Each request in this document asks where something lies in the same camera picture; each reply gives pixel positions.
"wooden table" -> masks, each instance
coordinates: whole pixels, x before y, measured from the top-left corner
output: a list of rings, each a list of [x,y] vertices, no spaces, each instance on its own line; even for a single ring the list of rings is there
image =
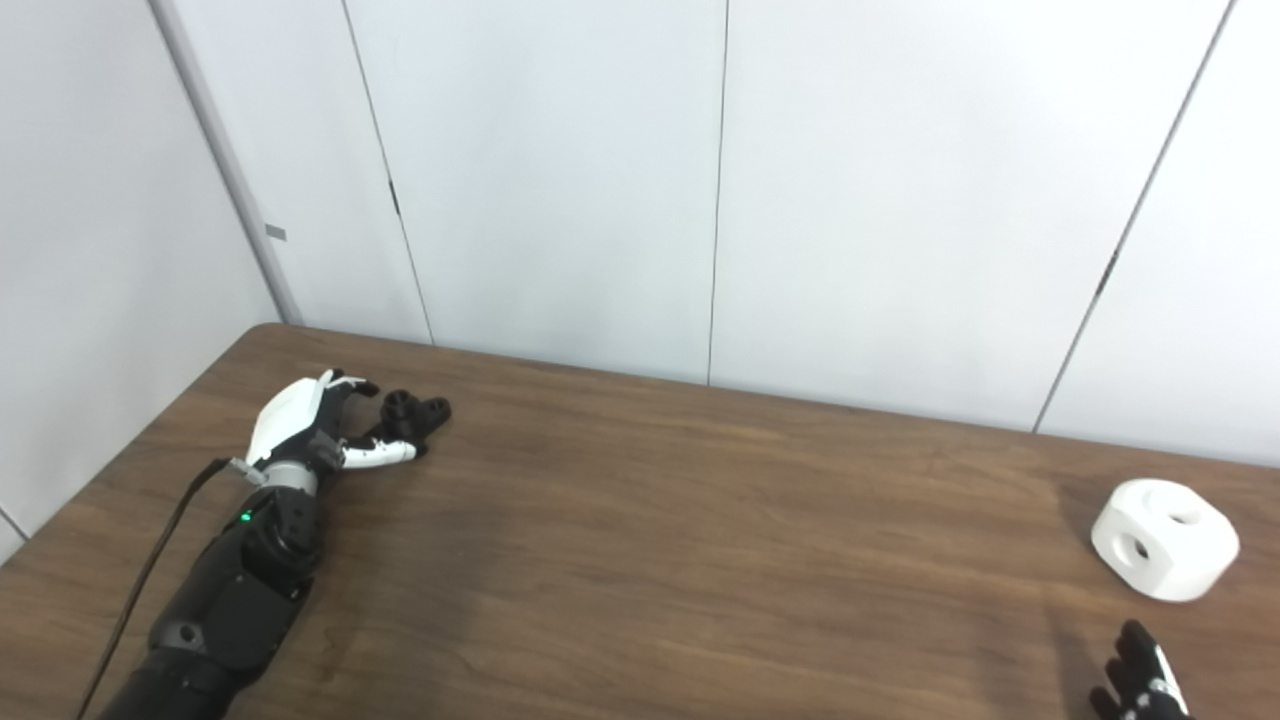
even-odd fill
[[[316,592],[234,719],[1084,719],[1130,616],[1201,720],[1280,707],[1276,470],[266,325],[0,570],[0,716],[69,716],[189,477],[329,366],[454,418],[426,460],[340,479]],[[1134,477],[1235,521],[1204,600],[1088,550]],[[193,503],[99,705],[246,493]]]

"prosthetic arm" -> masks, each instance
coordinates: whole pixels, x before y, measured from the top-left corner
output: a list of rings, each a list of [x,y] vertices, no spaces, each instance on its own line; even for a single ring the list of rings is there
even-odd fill
[[[232,460],[255,491],[205,548],[156,619],[142,665],[101,720],[216,720],[257,680],[297,618],[320,564],[317,496],[343,469],[421,457],[449,419],[443,397],[388,393],[381,421],[342,438],[351,395],[378,387],[328,370],[280,391],[257,416],[248,455]]]

